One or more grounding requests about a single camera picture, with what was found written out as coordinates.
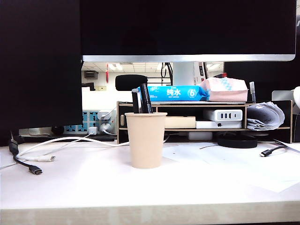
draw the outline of office chair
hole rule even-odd
[[[132,90],[141,85],[141,83],[147,83],[148,79],[144,75],[126,74],[116,76],[115,86],[117,90]]]

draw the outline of pen holder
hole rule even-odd
[[[130,145],[131,165],[150,169],[160,166],[166,112],[125,114]]]

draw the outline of black marker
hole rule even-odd
[[[140,94],[139,90],[136,88],[132,89],[131,94],[132,94],[132,102],[133,102],[133,112],[139,113],[139,102],[138,102],[138,97],[137,97]]]
[[[140,88],[141,88],[141,94],[142,94],[143,113],[153,113],[147,84],[142,83]]]

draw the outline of black cable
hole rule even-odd
[[[43,172],[39,167],[37,167],[35,165],[29,165],[29,164],[24,163],[24,162],[20,161],[19,159],[17,159],[17,155],[19,154],[18,142],[16,142],[14,140],[13,135],[8,144],[8,147],[9,147],[9,151],[13,154],[13,159],[16,163],[21,164],[25,167],[28,167],[29,171],[35,175],[40,175]]]
[[[160,75],[162,78],[165,78],[166,74],[167,74],[167,70],[165,69],[165,75],[163,76],[163,66],[164,66],[164,63],[162,62],[161,63],[161,70],[160,70]]]
[[[166,65],[168,67],[171,85],[173,85],[173,70],[172,70],[171,64],[169,62],[167,62]]]
[[[282,146],[275,147],[273,149],[268,149],[268,150],[263,151],[262,153],[260,153],[259,156],[267,157],[268,155],[272,154],[273,151],[275,151],[277,149],[285,148],[285,147],[286,147],[285,145],[282,145]]]

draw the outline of beige box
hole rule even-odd
[[[167,116],[165,118],[165,128],[196,128],[195,116]]]

